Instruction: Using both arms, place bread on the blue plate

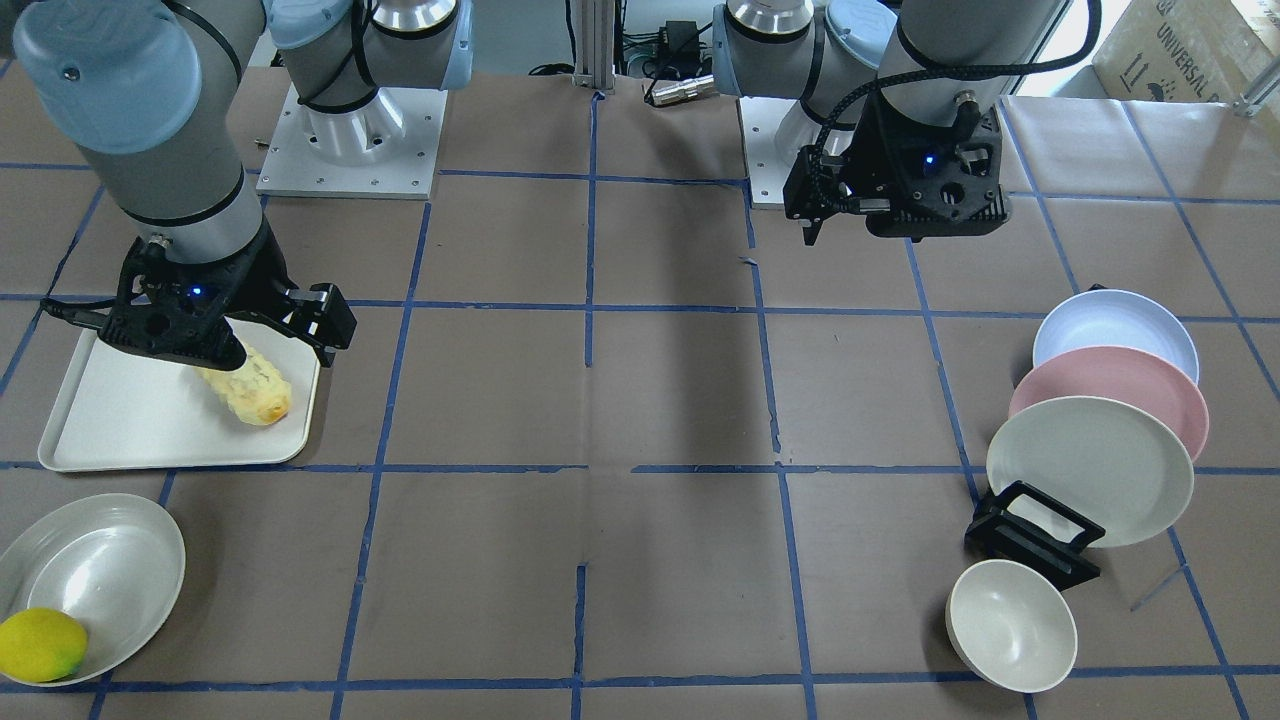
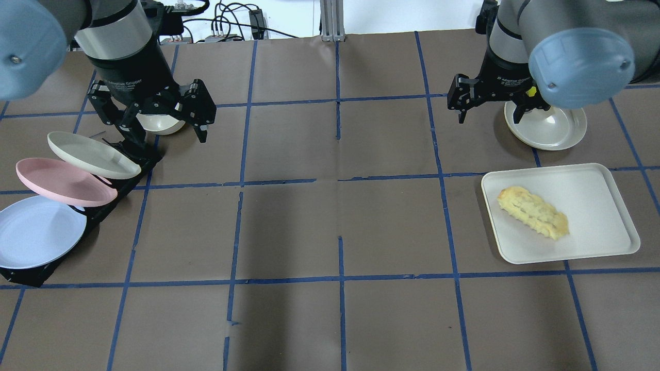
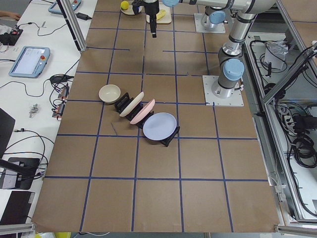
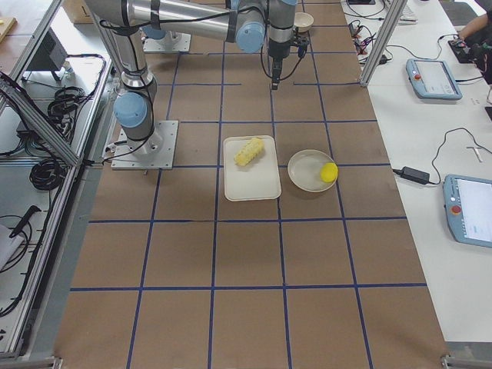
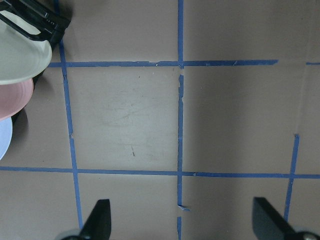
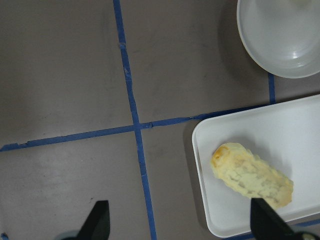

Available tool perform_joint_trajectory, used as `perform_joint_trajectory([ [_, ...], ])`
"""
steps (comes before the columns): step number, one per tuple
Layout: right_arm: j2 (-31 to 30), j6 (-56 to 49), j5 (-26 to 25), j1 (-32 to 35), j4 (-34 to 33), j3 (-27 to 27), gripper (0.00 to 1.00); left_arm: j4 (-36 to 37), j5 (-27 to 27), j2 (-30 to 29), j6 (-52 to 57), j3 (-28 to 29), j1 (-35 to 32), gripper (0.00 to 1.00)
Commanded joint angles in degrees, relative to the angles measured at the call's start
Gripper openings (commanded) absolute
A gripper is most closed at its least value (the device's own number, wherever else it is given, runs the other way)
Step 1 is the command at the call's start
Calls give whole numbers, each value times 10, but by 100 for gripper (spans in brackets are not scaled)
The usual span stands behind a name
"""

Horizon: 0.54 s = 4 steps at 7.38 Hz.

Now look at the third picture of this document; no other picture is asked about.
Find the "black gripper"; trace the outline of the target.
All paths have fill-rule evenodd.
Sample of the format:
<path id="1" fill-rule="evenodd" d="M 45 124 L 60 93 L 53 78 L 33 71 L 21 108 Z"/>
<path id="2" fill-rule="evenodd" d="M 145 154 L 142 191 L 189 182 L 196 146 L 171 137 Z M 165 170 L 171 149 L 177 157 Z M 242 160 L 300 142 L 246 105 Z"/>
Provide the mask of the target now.
<path id="1" fill-rule="evenodd" d="M 157 17 L 159 12 L 158 0 L 144 0 L 145 13 L 149 15 L 150 31 L 153 38 L 157 37 Z"/>

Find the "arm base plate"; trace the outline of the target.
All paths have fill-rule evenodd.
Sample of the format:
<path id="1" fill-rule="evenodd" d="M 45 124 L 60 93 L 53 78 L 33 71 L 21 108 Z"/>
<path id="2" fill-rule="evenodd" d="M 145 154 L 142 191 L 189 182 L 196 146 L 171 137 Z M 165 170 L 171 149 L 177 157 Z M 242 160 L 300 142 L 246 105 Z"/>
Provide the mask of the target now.
<path id="1" fill-rule="evenodd" d="M 195 13 L 195 28 L 198 33 L 217 33 L 224 34 L 224 20 L 226 14 L 224 11 L 213 12 L 209 16 L 205 13 Z"/>
<path id="2" fill-rule="evenodd" d="M 205 104 L 216 107 L 243 107 L 244 102 L 240 90 L 224 89 L 218 83 L 217 75 L 203 75 Z"/>

